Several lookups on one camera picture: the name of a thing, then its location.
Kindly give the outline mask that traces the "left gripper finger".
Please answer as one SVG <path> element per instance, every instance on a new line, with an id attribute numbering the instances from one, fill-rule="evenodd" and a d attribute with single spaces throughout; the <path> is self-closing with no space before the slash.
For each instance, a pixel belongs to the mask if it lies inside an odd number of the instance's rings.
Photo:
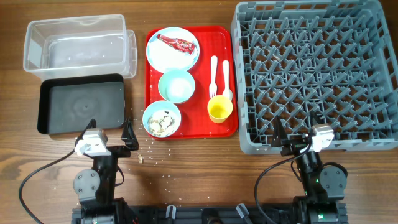
<path id="1" fill-rule="evenodd" d="M 83 136 L 88 129 L 93 129 L 93 128 L 96 128 L 96 120 L 95 119 L 90 120 L 90 122 L 88 123 L 86 128 L 81 133 L 81 136 Z"/>
<path id="2" fill-rule="evenodd" d="M 139 143 L 138 143 L 136 135 L 134 133 L 134 130 L 132 127 L 132 121 L 131 121 L 130 117 L 128 117 L 128 119 L 126 119 L 123 124 L 121 140 L 124 141 L 125 146 L 128 147 L 129 149 L 138 149 L 139 148 Z"/>

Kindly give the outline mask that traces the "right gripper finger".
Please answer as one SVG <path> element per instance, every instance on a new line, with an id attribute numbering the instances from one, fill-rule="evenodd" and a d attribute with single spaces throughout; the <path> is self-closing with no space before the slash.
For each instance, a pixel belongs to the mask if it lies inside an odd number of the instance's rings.
<path id="1" fill-rule="evenodd" d="M 279 116 L 274 118 L 274 133 L 272 136 L 271 146 L 288 145 L 288 137 Z"/>
<path id="2" fill-rule="evenodd" d="M 317 125 L 323 124 L 323 121 L 320 119 L 320 117 L 314 111 L 310 112 L 310 124 L 311 124 L 310 134 L 315 133 L 315 127 Z"/>

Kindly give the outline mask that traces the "food scraps and rice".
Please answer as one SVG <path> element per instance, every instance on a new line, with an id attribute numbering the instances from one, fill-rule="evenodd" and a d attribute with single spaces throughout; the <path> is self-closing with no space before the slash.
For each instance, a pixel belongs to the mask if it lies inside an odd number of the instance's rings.
<path id="1" fill-rule="evenodd" d="M 173 134 L 178 128 L 176 114 L 170 110 L 158 110 L 148 120 L 151 135 L 163 138 Z"/>

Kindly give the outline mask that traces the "light blue bowl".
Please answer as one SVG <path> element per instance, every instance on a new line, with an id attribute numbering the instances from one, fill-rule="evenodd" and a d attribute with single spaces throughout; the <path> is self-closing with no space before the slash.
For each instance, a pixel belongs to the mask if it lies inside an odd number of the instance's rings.
<path id="1" fill-rule="evenodd" d="M 149 127 L 148 127 L 148 120 L 150 118 L 151 115 L 153 115 L 156 111 L 158 110 L 170 110 L 172 112 L 174 112 L 176 114 L 177 117 L 177 121 L 178 121 L 178 128 L 180 127 L 181 121 L 182 121 L 182 115 L 180 110 L 178 109 L 178 107 L 169 102 L 169 101 L 165 101 L 165 100 L 160 100 L 160 101 L 156 101 L 151 103 L 144 111 L 144 114 L 142 115 L 142 124 L 144 126 L 144 129 L 151 135 L 151 133 L 149 132 Z"/>

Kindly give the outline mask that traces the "yellow plastic cup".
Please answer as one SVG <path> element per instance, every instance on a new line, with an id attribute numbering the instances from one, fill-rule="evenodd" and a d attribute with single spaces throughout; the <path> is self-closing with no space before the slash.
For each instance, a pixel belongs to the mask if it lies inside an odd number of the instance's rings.
<path id="1" fill-rule="evenodd" d="M 212 122 L 223 123 L 232 114 L 233 103 L 226 96 L 216 95 L 209 100 L 207 110 Z"/>

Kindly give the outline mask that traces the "white plastic spoon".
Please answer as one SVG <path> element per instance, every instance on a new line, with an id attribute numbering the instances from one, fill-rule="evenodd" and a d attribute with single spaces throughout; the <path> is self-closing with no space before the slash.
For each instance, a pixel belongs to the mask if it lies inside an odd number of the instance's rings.
<path id="1" fill-rule="evenodd" d="M 227 97 L 229 100 L 233 99 L 233 94 L 231 89 L 229 88 L 229 62 L 224 60 L 222 63 L 223 67 L 223 77 L 224 77 L 224 90 L 222 95 Z"/>

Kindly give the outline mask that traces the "mint green bowl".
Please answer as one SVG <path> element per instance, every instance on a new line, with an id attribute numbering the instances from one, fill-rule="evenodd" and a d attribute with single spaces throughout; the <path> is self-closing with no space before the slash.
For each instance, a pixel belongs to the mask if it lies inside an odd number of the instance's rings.
<path id="1" fill-rule="evenodd" d="M 175 104 L 188 101 L 196 88 L 195 79 L 185 70 L 164 73 L 158 83 L 158 91 L 164 100 Z"/>

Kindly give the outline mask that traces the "white plastic fork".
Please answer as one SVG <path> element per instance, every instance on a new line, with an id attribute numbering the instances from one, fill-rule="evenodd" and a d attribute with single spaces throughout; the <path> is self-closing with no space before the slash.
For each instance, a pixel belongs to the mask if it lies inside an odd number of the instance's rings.
<path id="1" fill-rule="evenodd" d="M 216 96 L 217 85 L 216 85 L 216 71 L 218 66 L 218 57 L 213 55 L 211 57 L 211 83 L 209 85 L 210 98 Z"/>

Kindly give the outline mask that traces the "light blue plate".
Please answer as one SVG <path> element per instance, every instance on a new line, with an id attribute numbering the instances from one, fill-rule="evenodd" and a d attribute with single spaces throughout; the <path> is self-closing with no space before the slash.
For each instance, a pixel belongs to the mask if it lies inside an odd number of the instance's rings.
<path id="1" fill-rule="evenodd" d="M 196 48 L 191 55 L 179 52 L 159 40 L 156 37 L 157 34 L 193 42 L 196 45 Z M 160 73 L 165 73 L 173 69 L 188 71 L 196 64 L 199 56 L 200 45 L 198 39 L 187 29 L 181 27 L 166 27 L 149 35 L 149 40 L 147 41 L 146 46 L 147 61 Z"/>

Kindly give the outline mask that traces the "red snack wrapper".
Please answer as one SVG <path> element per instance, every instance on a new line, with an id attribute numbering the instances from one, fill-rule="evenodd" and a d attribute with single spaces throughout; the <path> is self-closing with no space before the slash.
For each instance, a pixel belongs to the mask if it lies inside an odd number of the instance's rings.
<path id="1" fill-rule="evenodd" d="M 191 55 L 196 48 L 196 45 L 193 42 L 189 42 L 184 39 L 171 38 L 162 34 L 157 34 L 156 37 L 168 46 L 182 53 L 188 53 Z"/>

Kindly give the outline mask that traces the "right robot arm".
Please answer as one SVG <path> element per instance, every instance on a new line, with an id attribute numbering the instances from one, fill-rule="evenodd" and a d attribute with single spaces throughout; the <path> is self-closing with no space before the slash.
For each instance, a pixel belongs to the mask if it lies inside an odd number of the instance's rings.
<path id="1" fill-rule="evenodd" d="M 345 197 L 348 171 L 335 162 L 323 163 L 319 152 L 335 137 L 329 124 L 310 112 L 312 127 L 308 135 L 289 139 L 277 116 L 271 146 L 281 147 L 282 156 L 294 156 L 304 196 L 294 197 L 289 209 L 290 223 L 348 223 Z"/>

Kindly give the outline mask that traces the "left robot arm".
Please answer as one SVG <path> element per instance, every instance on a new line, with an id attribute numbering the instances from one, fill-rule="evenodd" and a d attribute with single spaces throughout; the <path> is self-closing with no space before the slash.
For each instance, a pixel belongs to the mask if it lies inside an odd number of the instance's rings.
<path id="1" fill-rule="evenodd" d="M 92 119 L 75 141 L 74 151 L 93 160 L 93 166 L 79 172 L 73 188 L 80 209 L 72 211 L 72 223 L 139 223 L 138 216 L 123 198 L 115 198 L 116 175 L 121 172 L 119 158 L 129 158 L 139 144 L 130 118 L 123 123 L 121 146 L 107 146 L 108 137 Z"/>

